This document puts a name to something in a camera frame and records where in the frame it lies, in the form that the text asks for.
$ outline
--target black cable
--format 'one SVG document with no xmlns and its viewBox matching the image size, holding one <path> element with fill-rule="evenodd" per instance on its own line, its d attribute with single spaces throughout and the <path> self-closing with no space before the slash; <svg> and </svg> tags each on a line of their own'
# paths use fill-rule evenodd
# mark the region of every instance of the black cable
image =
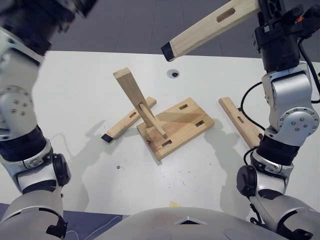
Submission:
<svg viewBox="0 0 320 240">
<path fill-rule="evenodd" d="M 251 218 L 250 218 L 250 222 L 251 222 L 252 224 L 256 224 L 256 225 L 258 225 L 258 226 L 260 226 L 260 227 L 264 227 L 264 225 L 263 225 L 263 223 L 262 223 L 261 216 L 260 216 L 258 210 L 255 208 L 255 206 L 254 206 L 252 203 L 250 204 L 250 208 L 251 208 L 252 211 L 256 214 L 256 217 L 258 218 L 258 219 L 255 219 L 254 217 L 251 217 Z"/>
<path fill-rule="evenodd" d="M 253 124 L 256 125 L 257 127 L 261 128 L 263 131 L 265 131 L 266 129 L 265 129 L 263 126 L 261 126 L 259 123 L 253 121 L 253 120 L 246 114 L 246 112 L 245 112 L 245 110 L 244 110 L 244 103 L 245 103 L 245 99 L 246 99 L 247 95 L 250 93 L 250 91 L 251 91 L 252 89 L 254 89 L 255 87 L 257 87 L 257 86 L 259 86 L 259 85 L 261 85 L 261 84 L 262 84 L 262 81 L 256 83 L 255 85 L 253 85 L 252 87 L 250 87 L 250 88 L 248 89 L 248 91 L 246 91 L 246 93 L 243 95 L 243 98 L 242 98 L 242 100 L 241 100 L 240 110 L 241 110 L 241 112 L 243 113 L 243 115 L 244 115 L 251 123 L 253 123 Z"/>
<path fill-rule="evenodd" d="M 316 73 L 316 70 L 315 70 L 315 67 L 314 65 L 312 64 L 309 56 L 307 55 L 305 49 L 304 49 L 304 46 L 302 45 L 303 41 L 305 40 L 306 38 L 302 37 L 300 40 L 299 40 L 299 50 L 300 50 L 300 53 L 302 55 L 302 57 L 304 58 L 304 60 L 306 61 L 306 64 L 308 65 L 308 67 L 310 68 L 310 71 L 312 73 L 312 76 L 313 76 L 313 80 L 314 80 L 314 83 L 315 83 L 315 86 L 320 94 L 320 82 L 319 82 L 319 79 L 318 79 L 318 75 Z M 312 100 L 311 103 L 313 104 L 318 104 L 320 103 L 320 99 L 319 100 Z"/>
<path fill-rule="evenodd" d="M 248 165 L 248 163 L 247 163 L 247 156 L 248 156 L 248 154 L 251 153 L 251 152 L 253 152 L 253 151 L 256 150 L 257 148 L 258 148 L 258 147 L 255 146 L 254 148 L 250 149 L 249 151 L 247 151 L 247 152 L 243 155 L 243 161 L 244 161 L 245 165 Z"/>
</svg>

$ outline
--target light wood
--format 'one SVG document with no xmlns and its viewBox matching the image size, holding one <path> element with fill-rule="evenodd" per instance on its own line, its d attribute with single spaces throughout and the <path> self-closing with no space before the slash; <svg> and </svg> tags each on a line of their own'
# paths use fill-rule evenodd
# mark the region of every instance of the light wood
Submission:
<svg viewBox="0 0 320 240">
<path fill-rule="evenodd" d="M 224 97 L 219 99 L 220 105 L 223 107 L 226 114 L 229 116 L 236 129 L 240 132 L 241 136 L 252 149 L 259 146 L 260 138 L 259 134 L 261 132 L 259 129 L 252 124 L 242 112 L 238 110 L 235 104 L 229 97 Z"/>
<path fill-rule="evenodd" d="M 150 119 L 146 116 L 146 114 L 141 110 L 139 107 L 139 104 L 143 104 L 147 111 L 154 117 L 152 111 L 148 107 L 148 104 L 146 103 L 146 100 L 134 78 L 130 70 L 126 67 L 124 69 L 121 69 L 113 74 L 115 79 L 120 84 L 121 88 L 127 95 L 127 97 L 130 99 L 131 103 L 135 107 L 135 109 L 138 111 L 140 116 L 142 117 L 143 121 L 146 123 L 146 127 L 150 128 L 153 126 L 153 123 L 150 121 Z"/>
<path fill-rule="evenodd" d="M 157 100 L 148 96 L 146 98 L 146 103 L 149 108 L 152 108 Z M 121 119 L 116 125 L 114 125 L 106 134 L 113 139 L 120 137 L 126 130 L 128 130 L 136 121 L 140 119 L 140 114 L 136 109 L 133 109 L 128 115 Z"/>
<path fill-rule="evenodd" d="M 157 129 L 157 131 L 163 136 L 164 139 L 167 139 L 168 136 L 166 132 L 163 130 L 163 128 L 160 126 L 159 121 L 156 120 L 155 117 L 149 113 L 148 109 L 143 105 L 143 103 L 140 103 L 139 106 L 146 115 L 146 117 L 149 118 L 150 122 L 152 122 L 155 129 Z"/>
<path fill-rule="evenodd" d="M 169 108 L 155 118 L 166 132 L 167 139 L 154 127 L 146 128 L 144 122 L 137 128 L 157 160 L 163 159 L 214 125 L 213 119 L 192 98 Z"/>
<path fill-rule="evenodd" d="M 245 19 L 258 13 L 258 0 L 231 0 L 170 41 L 175 58 L 186 55 Z"/>
</svg>

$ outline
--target black end cap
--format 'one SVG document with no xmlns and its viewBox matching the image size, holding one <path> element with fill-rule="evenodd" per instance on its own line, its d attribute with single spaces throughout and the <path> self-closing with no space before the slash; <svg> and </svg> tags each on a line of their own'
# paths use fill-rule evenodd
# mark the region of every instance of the black end cap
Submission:
<svg viewBox="0 0 320 240">
<path fill-rule="evenodd" d="M 166 43 L 163 47 L 161 47 L 161 50 L 162 50 L 162 53 L 163 53 L 165 59 L 168 62 L 171 62 L 175 58 L 175 55 L 174 55 L 174 52 L 172 51 L 170 42 Z"/>
<path fill-rule="evenodd" d="M 236 188 L 247 198 L 256 195 L 257 172 L 253 166 L 242 166 L 236 176 Z"/>
<path fill-rule="evenodd" d="M 105 140 L 109 144 L 114 140 L 114 138 L 110 137 L 108 134 L 103 135 L 101 139 Z"/>
</svg>

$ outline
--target cable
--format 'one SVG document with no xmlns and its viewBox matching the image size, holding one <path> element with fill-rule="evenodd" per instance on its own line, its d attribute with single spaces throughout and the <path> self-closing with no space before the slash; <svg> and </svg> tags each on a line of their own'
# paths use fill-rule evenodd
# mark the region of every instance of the cable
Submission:
<svg viewBox="0 0 320 240">
<path fill-rule="evenodd" d="M 79 240 L 79 235 L 76 231 L 73 231 L 73 230 L 70 230 L 70 231 L 67 231 L 65 234 L 67 235 L 68 233 L 74 233 L 76 235 L 76 239 Z"/>
<path fill-rule="evenodd" d="M 247 151 L 247 152 L 243 155 L 243 161 L 244 161 L 245 165 L 248 165 L 248 163 L 247 163 L 247 156 L 248 156 L 248 154 L 251 153 L 251 152 L 253 152 L 253 151 L 256 150 L 257 148 L 258 148 L 258 147 L 255 146 L 254 148 L 250 149 L 249 151 Z"/>
<path fill-rule="evenodd" d="M 299 40 L 299 50 L 300 50 L 300 53 L 302 55 L 302 57 L 304 58 L 304 60 L 306 61 L 306 64 L 308 65 L 308 67 L 310 68 L 310 71 L 312 73 L 312 76 L 313 76 L 313 80 L 314 80 L 314 83 L 315 83 L 315 86 L 320 94 L 320 82 L 319 82 L 319 79 L 318 79 L 318 75 L 316 73 L 316 70 L 315 70 L 315 67 L 314 65 L 312 64 L 309 56 L 307 55 L 305 49 L 304 49 L 304 46 L 303 46 L 303 41 L 305 40 L 306 38 L 302 37 L 300 40 Z M 312 100 L 311 103 L 313 104 L 318 104 L 320 103 L 320 99 L 319 100 Z"/>
<path fill-rule="evenodd" d="M 110 223 L 112 223 L 114 220 L 116 219 L 120 219 L 120 221 L 122 220 L 122 218 L 120 216 L 115 216 L 114 218 L 112 218 L 108 223 L 106 223 L 105 225 L 99 227 L 98 229 L 94 230 L 92 233 L 90 233 L 84 240 L 87 240 L 88 238 L 90 238 L 93 234 L 95 234 L 96 232 L 98 232 L 99 230 L 103 229 L 104 227 L 108 226 Z M 67 231 L 65 234 L 68 234 L 68 233 L 74 233 L 77 237 L 77 240 L 79 240 L 79 235 L 76 231 L 74 230 L 70 230 L 70 231 Z"/>
<path fill-rule="evenodd" d="M 256 83 L 255 85 L 253 85 L 252 87 L 250 87 L 250 88 L 248 89 L 248 91 L 246 91 L 246 93 L 243 95 L 243 98 L 242 98 L 242 100 L 241 100 L 240 109 L 241 109 L 241 112 L 243 113 L 243 115 L 244 115 L 251 123 L 253 123 L 253 124 L 256 125 L 257 127 L 261 128 L 263 131 L 265 131 L 266 129 L 265 129 L 263 126 L 261 126 L 259 123 L 253 121 L 253 120 L 246 114 L 246 112 L 245 112 L 245 110 L 244 110 L 244 103 L 245 103 L 245 99 L 246 99 L 247 95 L 251 92 L 252 89 L 254 89 L 255 87 L 257 87 L 257 86 L 259 86 L 259 85 L 261 85 L 261 84 L 262 84 L 262 81 Z"/>
<path fill-rule="evenodd" d="M 99 230 L 103 229 L 104 227 L 108 226 L 110 223 L 112 223 L 115 219 L 120 219 L 120 221 L 122 220 L 122 218 L 120 216 L 115 216 L 114 218 L 112 218 L 107 224 L 99 227 L 98 229 L 94 230 L 92 233 L 90 233 L 84 240 L 87 240 L 88 238 L 90 238 L 93 234 L 95 234 L 96 232 L 98 232 Z"/>
</svg>

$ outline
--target white cable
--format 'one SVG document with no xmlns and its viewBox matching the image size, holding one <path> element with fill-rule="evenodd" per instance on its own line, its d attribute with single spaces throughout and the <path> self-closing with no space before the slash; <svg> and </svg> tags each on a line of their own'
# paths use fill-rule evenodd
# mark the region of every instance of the white cable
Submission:
<svg viewBox="0 0 320 240">
<path fill-rule="evenodd" d="M 95 234 L 96 232 L 98 232 L 99 230 L 103 229 L 104 227 L 108 226 L 110 223 L 112 223 L 114 220 L 116 219 L 120 219 L 120 221 L 122 220 L 121 217 L 119 216 L 115 216 L 114 218 L 112 218 L 107 224 L 99 227 L 98 229 L 94 230 L 92 233 L 90 233 L 84 240 L 87 240 L 88 238 L 90 238 L 93 234 Z"/>
<path fill-rule="evenodd" d="M 67 231 L 65 234 L 67 235 L 68 233 L 74 233 L 76 235 L 76 238 L 80 240 L 79 235 L 76 231 L 70 230 L 70 231 Z"/>
</svg>

